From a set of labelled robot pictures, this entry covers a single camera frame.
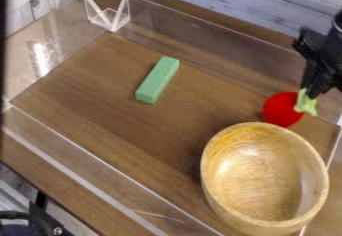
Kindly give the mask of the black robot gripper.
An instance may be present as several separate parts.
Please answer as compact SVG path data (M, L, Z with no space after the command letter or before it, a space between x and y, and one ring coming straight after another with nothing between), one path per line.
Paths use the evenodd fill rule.
M293 47L306 60L301 88L310 99L337 88L342 92L342 10L326 35L301 27Z

